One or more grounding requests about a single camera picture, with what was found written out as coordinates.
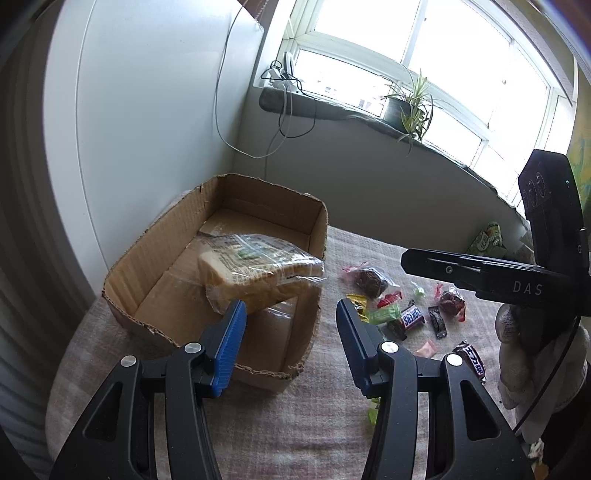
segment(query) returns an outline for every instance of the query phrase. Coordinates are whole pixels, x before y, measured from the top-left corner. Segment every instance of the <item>windowsill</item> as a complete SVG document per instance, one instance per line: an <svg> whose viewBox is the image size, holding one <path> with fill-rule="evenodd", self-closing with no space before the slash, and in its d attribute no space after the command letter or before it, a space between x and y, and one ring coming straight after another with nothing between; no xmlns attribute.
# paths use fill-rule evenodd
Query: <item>windowsill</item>
<svg viewBox="0 0 591 480"><path fill-rule="evenodd" d="M259 106L265 110L266 112L271 113L283 113L283 101L284 101L284 92L283 90L279 90L273 87L264 87L261 89L261 95L259 97ZM288 103L288 111L290 106L293 107L292 115L299 116L303 118L314 118L316 117L317 120L334 120L334 121L342 121L342 120L357 120L373 130L376 130L384 135L389 137L393 137L396 139L401 138L404 134L399 132L395 128L388 125L382 119L376 117L371 113L367 113L359 108L356 108L351 105L347 105L346 103L341 103L337 100L330 99L328 97L323 97L320 95L315 95L313 93L308 93L308 95L313 96L316 98L316 101L312 100L312 98L302 95L300 93L293 93L290 94L293 100L293 104ZM401 139L402 142L408 143L406 138ZM439 150L431 145L423 144L420 142L414 142L413 148L423 148L440 155L441 157L445 158L448 161L454 163L458 168L461 168L467 174L471 175L474 179L481 182L483 185L489 187L495 194L505 202L510 208L515 211L515 214L519 217L520 221L526 225L525 218L517 211L517 209L510 205L502 196L500 196L497 192L497 189L487 180L482 178L478 173L473 171L470 167L464 165L463 163L457 161L455 158L451 157L450 155L446 154L444 151Z"/></svg>

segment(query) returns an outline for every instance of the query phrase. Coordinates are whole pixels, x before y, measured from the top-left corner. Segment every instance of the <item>black robotic device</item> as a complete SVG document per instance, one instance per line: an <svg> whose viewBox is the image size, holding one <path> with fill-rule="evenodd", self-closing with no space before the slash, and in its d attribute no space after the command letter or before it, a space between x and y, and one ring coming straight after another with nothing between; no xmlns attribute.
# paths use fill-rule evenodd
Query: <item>black robotic device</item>
<svg viewBox="0 0 591 480"><path fill-rule="evenodd" d="M534 338L528 348L535 352L572 325L573 316L591 311L584 296L588 248L565 156L534 151L519 186L539 266L415 249L404 253L402 266L483 299L549 312L545 321L536 316L520 325ZM411 479L419 391L429 393L427 479L533 478L517 438L461 357L414 357L361 322L349 300L337 305L336 324L355 385L368 398L381 398L363 479ZM165 393L174 480L220 479L202 398L218 397L227 387L245 325L246 308L234 301L199 343L153 361L122 359L76 423L50 480L155 479L155 393ZM7 478L35 478L1 429L0 455Z"/></svg>

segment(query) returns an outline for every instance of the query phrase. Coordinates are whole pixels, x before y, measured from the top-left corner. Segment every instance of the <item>gloved hand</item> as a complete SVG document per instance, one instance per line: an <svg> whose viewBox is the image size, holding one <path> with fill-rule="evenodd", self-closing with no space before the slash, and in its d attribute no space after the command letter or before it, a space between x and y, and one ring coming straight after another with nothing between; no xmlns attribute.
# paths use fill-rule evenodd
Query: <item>gloved hand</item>
<svg viewBox="0 0 591 480"><path fill-rule="evenodd" d="M495 322L496 335L502 342L499 350L501 381L498 388L504 407L509 410L514 408L516 421L519 421L554 368L570 331L562 333L531 357L520 344L517 320L509 308L510 305L502 305ZM585 356L588 347L589 334L584 327L579 326L554 379L521 427L526 442L536 442L550 416L565 408L581 389L587 375Z"/></svg>

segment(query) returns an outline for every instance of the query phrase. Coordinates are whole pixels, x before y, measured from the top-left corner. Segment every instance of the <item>plant pot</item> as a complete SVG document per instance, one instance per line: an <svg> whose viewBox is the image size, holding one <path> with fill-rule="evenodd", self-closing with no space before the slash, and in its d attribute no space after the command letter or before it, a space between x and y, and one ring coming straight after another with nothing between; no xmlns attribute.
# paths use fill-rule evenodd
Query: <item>plant pot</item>
<svg viewBox="0 0 591 480"><path fill-rule="evenodd" d="M398 98L389 98L383 120L392 128L406 134L408 132L402 124L401 112L404 112L406 116L410 116L410 103Z"/></svg>

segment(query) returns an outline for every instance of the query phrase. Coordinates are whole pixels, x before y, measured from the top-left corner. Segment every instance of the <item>cardboard box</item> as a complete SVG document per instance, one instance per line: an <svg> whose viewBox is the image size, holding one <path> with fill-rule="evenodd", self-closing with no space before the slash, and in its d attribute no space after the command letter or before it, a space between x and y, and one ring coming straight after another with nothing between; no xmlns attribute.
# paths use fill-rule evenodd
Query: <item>cardboard box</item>
<svg viewBox="0 0 591 480"><path fill-rule="evenodd" d="M191 242L200 232L263 233L324 259L323 202L262 180L228 174L196 187L160 217L111 268L103 296L126 329L170 348L196 341L221 315L196 275ZM248 317L233 377L283 391L304 368L320 320L320 288L293 300L291 320Z"/></svg>

